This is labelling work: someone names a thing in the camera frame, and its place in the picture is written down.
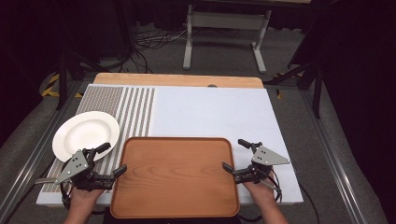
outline table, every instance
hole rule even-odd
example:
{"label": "table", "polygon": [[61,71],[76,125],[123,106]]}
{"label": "table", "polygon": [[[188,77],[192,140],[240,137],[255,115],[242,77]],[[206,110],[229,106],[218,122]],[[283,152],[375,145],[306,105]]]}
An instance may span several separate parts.
{"label": "table", "polygon": [[[98,98],[101,99],[100,104],[95,102]],[[139,101],[141,106],[132,106],[122,103],[120,98],[123,102],[147,100]],[[118,145],[96,163],[95,169],[99,174],[109,173],[118,167],[120,148],[130,136],[224,137],[232,144],[235,169],[246,168],[252,158],[250,150],[237,144],[238,138],[262,141],[266,147],[290,158],[267,91],[256,77],[102,73],[88,87],[77,114],[98,109],[113,115],[121,126]],[[49,177],[56,177],[60,167],[62,163],[56,161]],[[283,190],[283,203],[302,202],[292,165],[277,166],[275,171]],[[241,204],[252,203],[242,185],[238,185],[238,193]],[[97,203],[109,206],[111,195],[110,190],[106,191]],[[61,193],[56,186],[46,184],[36,203],[62,205]]]}

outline black cable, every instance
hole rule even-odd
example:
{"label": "black cable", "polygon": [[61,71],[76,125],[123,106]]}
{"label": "black cable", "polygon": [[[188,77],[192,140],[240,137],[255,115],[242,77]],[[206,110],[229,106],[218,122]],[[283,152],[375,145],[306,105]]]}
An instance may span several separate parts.
{"label": "black cable", "polygon": [[137,72],[139,72],[139,68],[137,67],[137,66],[139,65],[139,66],[144,67],[144,68],[146,69],[145,73],[147,73],[148,71],[150,71],[150,73],[152,74],[153,72],[152,72],[152,70],[149,69],[149,67],[148,67],[148,62],[147,62],[147,60],[146,60],[146,57],[145,57],[142,53],[140,53],[139,51],[137,51],[136,54],[137,54],[138,57],[139,57],[139,55],[142,56],[143,60],[145,61],[145,65],[140,64],[140,63],[138,63],[137,61],[135,61],[134,58],[131,56],[131,60],[132,60],[132,62],[134,62],[134,65],[135,65],[136,68],[137,68]]}
{"label": "black cable", "polygon": [[[260,173],[264,174],[266,176],[266,178],[268,178],[274,184],[274,186],[275,186],[274,190],[276,190],[275,201],[277,201],[280,198],[279,202],[281,203],[282,202],[282,190],[280,189],[279,179],[277,178],[275,171],[273,169],[271,169],[271,171],[274,173],[274,176],[276,177],[276,182],[271,176],[267,175],[265,172],[263,172],[261,170],[258,170],[258,171]],[[255,218],[247,218],[247,217],[239,216],[239,218],[241,218],[242,220],[247,221],[247,222],[257,222],[262,219],[262,216],[258,216]]]}
{"label": "black cable", "polygon": [[[39,178],[44,178],[47,171],[50,169],[51,165],[53,164],[53,162],[55,161],[55,157],[53,157],[53,159],[51,160],[51,162],[49,163],[49,165],[47,165],[47,167],[44,169],[43,173],[40,174]],[[11,218],[14,216],[15,212],[17,212],[18,208],[21,206],[21,204],[23,203],[23,201],[27,198],[27,196],[32,192],[32,190],[35,188],[35,184],[33,184],[24,194],[23,196],[20,198],[20,200],[17,202],[17,204],[15,204],[14,209],[12,209],[11,213],[8,215],[8,217],[6,218],[6,221],[4,222],[5,224],[7,224]]]}
{"label": "black cable", "polygon": [[300,188],[303,190],[303,192],[305,193],[306,197],[308,198],[309,202],[311,202],[312,207],[314,208],[315,211],[315,216],[317,217],[317,222],[318,224],[320,224],[320,218],[319,218],[319,213],[318,213],[318,209],[314,204],[314,201],[312,200],[311,196],[308,194],[308,191],[306,191],[306,189],[303,187],[303,185],[300,184],[300,182],[298,182],[298,185],[300,186]]}
{"label": "black cable", "polygon": [[[183,31],[182,33],[178,34],[177,37],[174,39],[170,39],[172,35],[176,34],[177,32]],[[158,35],[160,32],[158,32],[154,37],[150,37],[149,34],[148,36],[143,36],[142,38],[137,38],[135,40],[135,43],[137,46],[142,47],[141,49],[138,49],[139,51],[143,51],[146,49],[160,49],[166,44],[178,39],[181,35],[183,35],[186,30],[185,29],[176,29],[173,32],[165,31],[166,33],[164,35]]]}

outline gray carpet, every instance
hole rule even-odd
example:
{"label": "gray carpet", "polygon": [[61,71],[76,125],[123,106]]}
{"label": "gray carpet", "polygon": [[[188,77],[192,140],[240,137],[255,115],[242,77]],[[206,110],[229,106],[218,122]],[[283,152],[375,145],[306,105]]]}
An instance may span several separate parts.
{"label": "gray carpet", "polygon": [[[278,72],[288,71],[287,64],[304,37],[298,31],[269,29],[262,44],[262,56],[267,73],[261,75],[258,73],[249,45],[251,41],[254,41],[256,33],[239,31],[234,37],[227,36],[234,34],[236,31],[220,33],[219,31],[203,30],[194,35],[189,71],[182,69],[185,49],[185,41],[182,39],[170,42],[160,49],[146,49],[141,52],[147,59],[148,67],[157,74],[260,77],[263,80],[269,80]],[[134,58],[139,63],[144,63],[142,57],[134,56]],[[137,73],[136,66],[131,61],[125,64],[123,69],[125,72]],[[87,78],[81,87],[81,92],[90,81],[92,79]],[[293,161],[297,178],[314,200],[321,223],[353,223],[333,179],[331,169],[325,160],[322,144],[301,95],[297,90],[282,90],[281,93],[283,97],[279,100],[276,97],[276,92],[269,90],[276,118]],[[378,199],[354,161],[325,88],[322,93],[321,122],[346,171],[361,206],[361,211],[368,223],[387,223]],[[63,120],[71,118],[76,113],[79,102],[80,98],[72,100]],[[57,98],[45,97],[43,102],[32,111],[0,149],[2,161],[0,163],[2,171],[0,198],[7,195],[19,170],[47,128],[50,118],[55,113],[56,105]],[[53,153],[49,146],[32,177],[32,181],[39,176],[52,157]],[[67,213],[65,209],[35,204],[39,190],[40,186],[36,186],[9,223],[62,223]],[[290,223],[317,222],[313,207],[305,195],[303,203],[282,205],[281,210]],[[258,210],[255,205],[242,206],[240,214],[244,217],[256,217]],[[89,223],[101,223],[101,221],[102,217],[92,216]]]}

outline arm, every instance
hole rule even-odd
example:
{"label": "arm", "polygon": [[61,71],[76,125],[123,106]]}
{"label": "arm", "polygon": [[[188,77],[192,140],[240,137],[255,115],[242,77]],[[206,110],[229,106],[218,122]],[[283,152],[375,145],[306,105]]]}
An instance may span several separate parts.
{"label": "arm", "polygon": [[103,192],[103,189],[94,189],[92,191],[73,189],[69,213],[64,224],[86,223],[96,205],[96,200]]}
{"label": "arm", "polygon": [[246,182],[243,184],[250,192],[253,201],[259,206],[264,223],[288,223],[282,212],[277,207],[273,189],[268,188],[263,183],[254,184],[253,182]]}

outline gray striped pattern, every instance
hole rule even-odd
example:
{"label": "gray striped pattern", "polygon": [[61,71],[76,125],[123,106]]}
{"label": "gray striped pattern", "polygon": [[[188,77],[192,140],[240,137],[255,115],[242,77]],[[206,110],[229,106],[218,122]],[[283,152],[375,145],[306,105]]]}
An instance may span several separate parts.
{"label": "gray striped pattern", "polygon": [[[101,86],[91,84],[84,93],[77,114],[102,111],[113,116],[120,125],[120,138],[113,149],[95,163],[94,170],[100,175],[110,175],[119,167],[123,143],[133,136],[148,136],[154,88]],[[48,177],[56,178],[62,171],[63,162],[55,160]],[[59,186],[45,184],[41,192],[60,192]]]}

